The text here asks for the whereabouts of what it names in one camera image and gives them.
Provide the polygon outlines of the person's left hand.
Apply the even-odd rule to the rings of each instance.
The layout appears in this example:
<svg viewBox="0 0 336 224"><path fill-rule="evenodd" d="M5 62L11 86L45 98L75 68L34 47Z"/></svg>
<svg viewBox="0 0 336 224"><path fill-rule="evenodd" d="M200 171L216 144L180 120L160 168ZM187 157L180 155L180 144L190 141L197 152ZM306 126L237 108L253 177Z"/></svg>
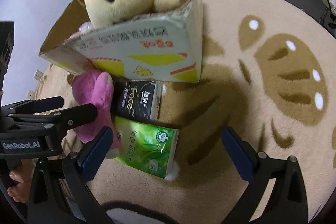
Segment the person's left hand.
<svg viewBox="0 0 336 224"><path fill-rule="evenodd" d="M9 187L7 194L15 202L27 203L32 182L33 161L31 159L21 160L21 165L11 170L9 175L17 184L16 186Z"/></svg>

